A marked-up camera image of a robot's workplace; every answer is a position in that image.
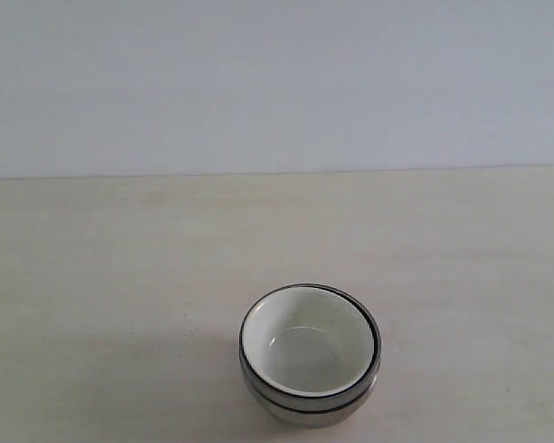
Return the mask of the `plain stainless steel bowl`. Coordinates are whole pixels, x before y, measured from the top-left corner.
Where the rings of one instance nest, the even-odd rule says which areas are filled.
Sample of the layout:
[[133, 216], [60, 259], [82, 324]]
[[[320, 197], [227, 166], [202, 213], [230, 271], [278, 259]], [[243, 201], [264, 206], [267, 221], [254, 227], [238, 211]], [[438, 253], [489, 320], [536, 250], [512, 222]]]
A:
[[302, 426], [326, 426], [331, 423], [338, 423], [358, 411], [369, 399], [377, 385], [378, 378], [375, 377], [361, 393], [349, 401], [338, 403], [282, 403], [270, 399], [258, 388], [255, 388], [250, 380], [243, 376], [243, 381], [252, 397], [269, 414], [287, 423]]

